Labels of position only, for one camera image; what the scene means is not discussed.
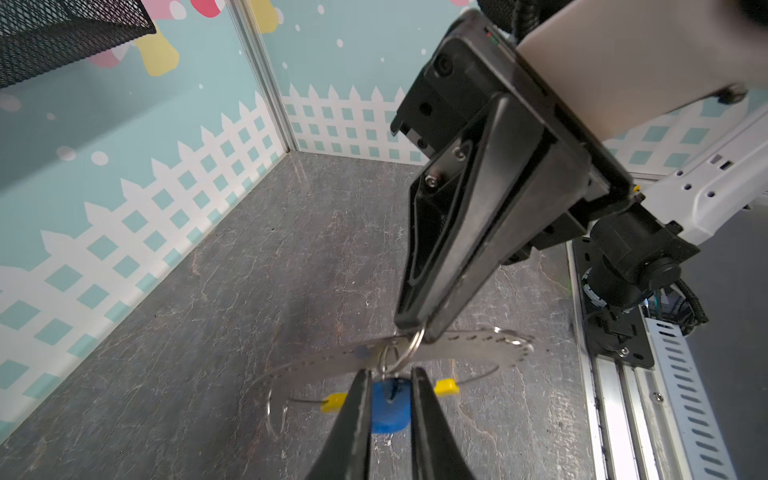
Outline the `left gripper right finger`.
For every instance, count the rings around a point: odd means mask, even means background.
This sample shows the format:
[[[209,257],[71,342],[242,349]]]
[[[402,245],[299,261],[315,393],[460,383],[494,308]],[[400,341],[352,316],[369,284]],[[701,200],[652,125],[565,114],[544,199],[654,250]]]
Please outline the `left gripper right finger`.
[[[412,478],[474,479],[421,367],[411,370],[410,405]]]

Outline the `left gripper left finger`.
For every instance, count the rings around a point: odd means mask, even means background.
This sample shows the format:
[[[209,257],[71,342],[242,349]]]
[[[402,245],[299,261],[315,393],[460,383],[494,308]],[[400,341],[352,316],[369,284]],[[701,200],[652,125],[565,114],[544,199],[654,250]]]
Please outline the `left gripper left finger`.
[[[372,432],[372,374],[360,370],[306,479],[367,479]]]

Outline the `metal curved keyring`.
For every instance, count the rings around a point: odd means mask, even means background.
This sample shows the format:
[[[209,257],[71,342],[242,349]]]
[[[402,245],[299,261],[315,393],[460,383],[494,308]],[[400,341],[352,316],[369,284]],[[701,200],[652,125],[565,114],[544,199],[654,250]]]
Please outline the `metal curved keyring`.
[[[435,362],[465,362],[480,371],[466,378],[452,378],[460,390],[522,363],[534,352],[533,339],[512,330],[448,330],[436,342],[422,342],[406,335],[350,343],[273,368],[257,377],[251,387],[256,403],[266,409],[269,435],[278,439],[285,430],[291,404],[320,409],[322,399],[295,397],[305,385],[369,370],[375,381],[408,378],[406,369]]]

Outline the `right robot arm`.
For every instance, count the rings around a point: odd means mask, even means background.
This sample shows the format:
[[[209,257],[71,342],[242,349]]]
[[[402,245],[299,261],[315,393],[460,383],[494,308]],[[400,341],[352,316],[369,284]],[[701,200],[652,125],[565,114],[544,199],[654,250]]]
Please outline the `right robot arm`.
[[[446,30],[391,124],[428,158],[409,190],[394,322],[410,353],[502,265],[587,237],[592,354],[649,367],[624,320],[767,188],[767,112],[636,190],[608,139],[767,83],[763,1],[482,1]]]

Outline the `black mesh wall basket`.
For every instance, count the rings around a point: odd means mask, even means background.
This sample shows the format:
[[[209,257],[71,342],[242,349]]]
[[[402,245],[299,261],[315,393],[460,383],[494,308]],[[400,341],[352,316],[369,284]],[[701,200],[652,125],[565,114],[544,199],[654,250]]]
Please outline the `black mesh wall basket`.
[[[1,87],[155,32],[140,1],[3,1]]]

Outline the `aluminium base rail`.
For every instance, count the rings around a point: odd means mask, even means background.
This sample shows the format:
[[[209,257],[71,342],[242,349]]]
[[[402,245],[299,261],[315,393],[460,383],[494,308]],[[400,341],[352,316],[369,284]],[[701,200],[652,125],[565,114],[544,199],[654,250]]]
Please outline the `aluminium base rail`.
[[[589,338],[582,290],[586,238],[567,245],[587,409],[598,479],[691,479],[661,362],[649,369],[625,361],[628,351],[597,352]]]

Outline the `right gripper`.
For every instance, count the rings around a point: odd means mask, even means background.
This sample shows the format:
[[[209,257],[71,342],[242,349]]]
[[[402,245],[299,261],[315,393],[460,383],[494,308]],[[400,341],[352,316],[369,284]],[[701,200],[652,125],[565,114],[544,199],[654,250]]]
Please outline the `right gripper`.
[[[436,341],[498,266],[623,208],[631,180],[481,12],[456,19],[391,131],[428,163],[409,191],[394,317]]]

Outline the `yellow key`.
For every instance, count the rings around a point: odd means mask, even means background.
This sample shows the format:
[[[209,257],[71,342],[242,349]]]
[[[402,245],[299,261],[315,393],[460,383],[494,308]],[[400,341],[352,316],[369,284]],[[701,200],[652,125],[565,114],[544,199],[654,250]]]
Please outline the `yellow key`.
[[[434,393],[438,397],[454,396],[460,393],[460,387],[453,379],[442,379],[434,387]],[[337,413],[343,407],[346,398],[346,393],[331,394],[321,401],[320,409],[323,413]]]

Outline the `blue key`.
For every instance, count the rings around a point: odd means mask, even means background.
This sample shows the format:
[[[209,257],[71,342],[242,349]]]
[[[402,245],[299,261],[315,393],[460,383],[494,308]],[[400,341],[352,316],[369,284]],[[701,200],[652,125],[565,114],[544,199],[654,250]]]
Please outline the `blue key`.
[[[372,388],[372,433],[387,435],[407,428],[411,420],[411,382],[392,378]]]

